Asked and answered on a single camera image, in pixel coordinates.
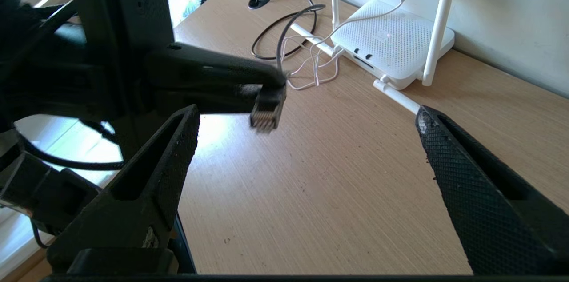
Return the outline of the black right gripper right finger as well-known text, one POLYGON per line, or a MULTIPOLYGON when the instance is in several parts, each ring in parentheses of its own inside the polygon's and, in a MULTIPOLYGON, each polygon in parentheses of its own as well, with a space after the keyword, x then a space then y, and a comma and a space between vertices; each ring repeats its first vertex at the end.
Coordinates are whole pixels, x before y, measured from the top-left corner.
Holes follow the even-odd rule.
POLYGON ((439 110, 415 126, 474 274, 567 276, 563 209, 439 110))

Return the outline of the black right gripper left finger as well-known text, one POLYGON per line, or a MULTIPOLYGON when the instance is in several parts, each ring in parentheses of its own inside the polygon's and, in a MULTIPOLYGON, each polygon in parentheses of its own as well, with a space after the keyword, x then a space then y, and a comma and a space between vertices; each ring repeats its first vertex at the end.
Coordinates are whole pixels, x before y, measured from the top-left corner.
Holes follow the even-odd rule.
POLYGON ((175 112, 49 247, 54 274, 194 274, 178 214, 200 114, 175 112))

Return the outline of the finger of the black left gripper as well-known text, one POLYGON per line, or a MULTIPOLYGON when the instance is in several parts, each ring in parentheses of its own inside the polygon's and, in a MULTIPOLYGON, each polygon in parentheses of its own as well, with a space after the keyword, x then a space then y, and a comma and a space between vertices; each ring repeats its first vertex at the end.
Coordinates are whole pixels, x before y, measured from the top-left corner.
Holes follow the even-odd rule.
POLYGON ((173 43, 149 53, 149 82, 163 89, 249 84, 280 88, 286 77, 267 63, 173 43))
POLYGON ((162 116, 191 105, 196 105, 201 114, 245 114, 252 111, 260 90, 260 85, 157 89, 152 100, 162 116))

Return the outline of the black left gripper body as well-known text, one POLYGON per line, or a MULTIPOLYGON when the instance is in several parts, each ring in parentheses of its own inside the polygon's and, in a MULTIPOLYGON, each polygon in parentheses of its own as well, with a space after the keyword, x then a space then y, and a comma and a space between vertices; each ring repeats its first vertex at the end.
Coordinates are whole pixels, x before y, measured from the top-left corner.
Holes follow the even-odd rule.
POLYGON ((173 42, 168 0, 74 0, 88 59, 104 70, 102 120, 114 128, 122 157, 131 158, 163 123, 155 113, 144 67, 148 53, 173 42))

